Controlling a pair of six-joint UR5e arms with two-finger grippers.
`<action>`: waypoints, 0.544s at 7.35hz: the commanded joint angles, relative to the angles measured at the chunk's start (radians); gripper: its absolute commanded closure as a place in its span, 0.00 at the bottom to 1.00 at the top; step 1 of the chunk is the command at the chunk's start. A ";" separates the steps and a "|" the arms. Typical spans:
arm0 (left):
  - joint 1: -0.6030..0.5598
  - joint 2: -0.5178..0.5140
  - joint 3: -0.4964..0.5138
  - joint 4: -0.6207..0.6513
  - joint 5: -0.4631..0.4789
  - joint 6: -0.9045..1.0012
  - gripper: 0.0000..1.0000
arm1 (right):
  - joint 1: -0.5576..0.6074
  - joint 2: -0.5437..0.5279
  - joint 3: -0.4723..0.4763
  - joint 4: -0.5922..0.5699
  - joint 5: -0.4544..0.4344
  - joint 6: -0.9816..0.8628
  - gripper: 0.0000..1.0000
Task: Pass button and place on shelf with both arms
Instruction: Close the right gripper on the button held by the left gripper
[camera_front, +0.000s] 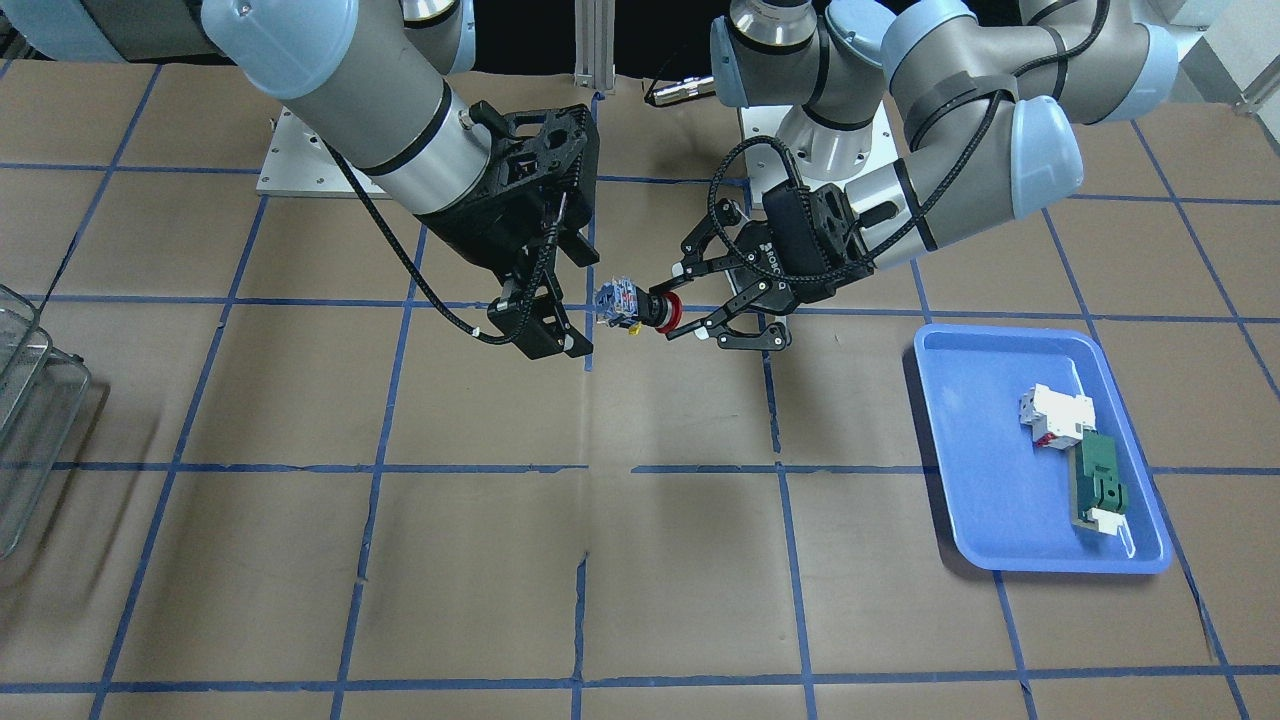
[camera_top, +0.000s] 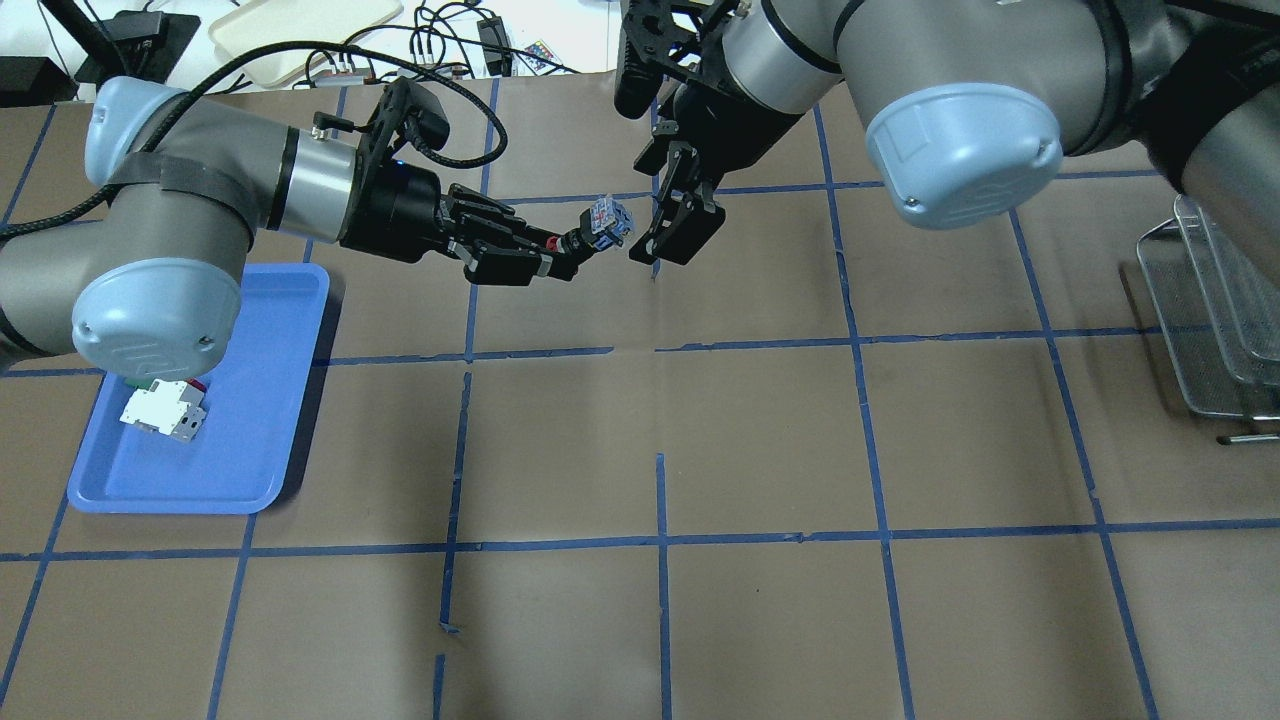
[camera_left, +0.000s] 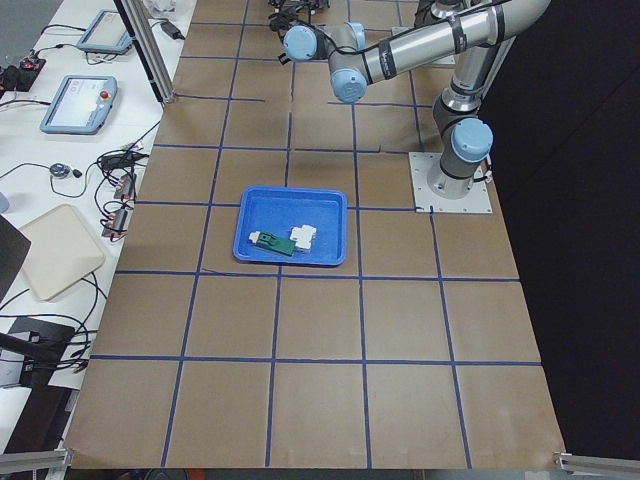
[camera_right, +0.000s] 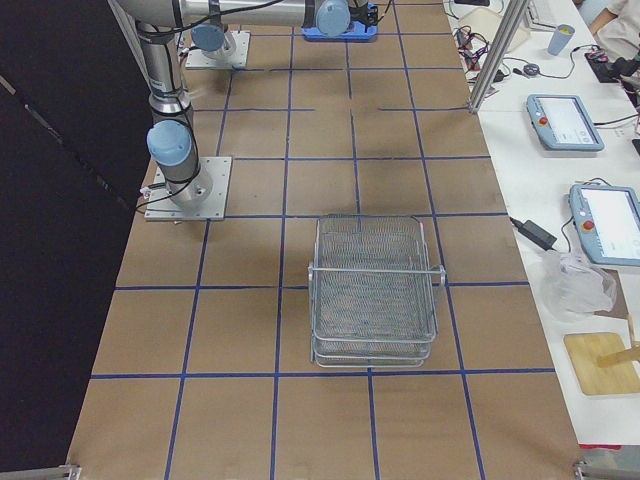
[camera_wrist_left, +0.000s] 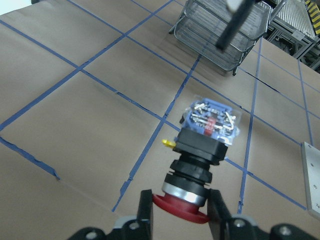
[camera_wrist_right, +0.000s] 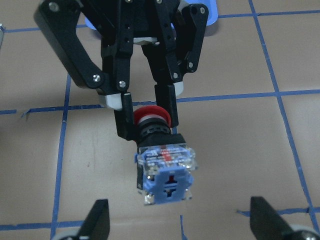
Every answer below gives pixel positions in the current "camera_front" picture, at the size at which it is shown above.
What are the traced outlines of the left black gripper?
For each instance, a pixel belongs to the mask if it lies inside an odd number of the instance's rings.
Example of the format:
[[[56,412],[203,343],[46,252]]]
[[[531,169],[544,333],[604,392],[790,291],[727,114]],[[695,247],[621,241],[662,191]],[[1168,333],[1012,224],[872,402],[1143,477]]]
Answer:
[[[865,254],[855,229],[856,213],[837,184],[806,193],[810,215],[800,204],[800,187],[777,184],[764,196],[767,219],[753,220],[731,200],[717,200],[680,243],[682,258],[672,266],[673,283],[724,272],[733,295],[705,316],[678,322],[667,340],[692,334],[719,348],[782,351],[792,336],[785,318],[801,304],[815,304],[837,288],[874,273],[861,264]],[[855,263],[852,270],[818,284],[771,279],[771,272],[818,275]]]

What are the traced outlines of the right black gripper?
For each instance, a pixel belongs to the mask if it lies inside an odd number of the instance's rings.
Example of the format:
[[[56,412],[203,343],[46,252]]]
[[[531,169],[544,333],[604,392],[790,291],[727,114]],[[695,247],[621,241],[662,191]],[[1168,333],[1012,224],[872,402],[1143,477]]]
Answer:
[[[468,263],[493,272],[503,288],[488,307],[499,337],[529,359],[556,354],[589,356],[593,342],[570,323],[554,272],[544,272],[529,313],[520,301],[531,281],[524,250],[545,236],[545,269],[558,252],[576,266],[600,261],[584,228],[595,208],[599,133],[590,109],[568,108],[499,113],[489,102],[470,110],[477,123],[497,133],[490,161],[479,182],[460,201],[419,219]]]

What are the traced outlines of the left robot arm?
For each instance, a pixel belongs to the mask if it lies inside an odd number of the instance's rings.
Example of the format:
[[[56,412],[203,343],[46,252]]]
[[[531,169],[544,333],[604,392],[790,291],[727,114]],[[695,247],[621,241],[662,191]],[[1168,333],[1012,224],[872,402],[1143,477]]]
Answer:
[[[1019,26],[986,27],[963,1],[731,3],[710,27],[719,100],[788,114],[721,163],[684,260],[639,299],[643,324],[782,350],[799,306],[1075,193],[1075,126],[1156,109],[1178,41],[1128,1],[1019,8]],[[783,168],[760,220],[717,191],[751,147]]]

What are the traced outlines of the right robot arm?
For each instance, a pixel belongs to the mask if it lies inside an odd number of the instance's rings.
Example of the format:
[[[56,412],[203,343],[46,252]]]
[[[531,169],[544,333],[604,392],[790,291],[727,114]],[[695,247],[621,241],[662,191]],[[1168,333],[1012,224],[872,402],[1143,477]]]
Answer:
[[[317,136],[360,197],[371,181],[495,277],[495,334],[460,329],[530,359],[591,354],[556,260],[599,259],[582,236],[596,123],[582,104],[466,102],[448,78],[475,61],[471,1],[5,1],[3,14],[55,60],[228,58]]]

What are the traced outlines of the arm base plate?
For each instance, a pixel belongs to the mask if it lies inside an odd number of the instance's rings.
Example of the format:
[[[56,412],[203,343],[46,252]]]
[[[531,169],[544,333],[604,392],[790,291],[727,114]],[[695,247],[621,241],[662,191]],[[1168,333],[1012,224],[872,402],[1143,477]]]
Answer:
[[[840,187],[899,158],[884,104],[870,124],[854,131],[818,126],[797,106],[758,106],[739,110],[744,138],[772,136],[795,156],[804,184]]]
[[[288,199],[356,197],[320,138],[285,108],[275,122],[256,191]]]

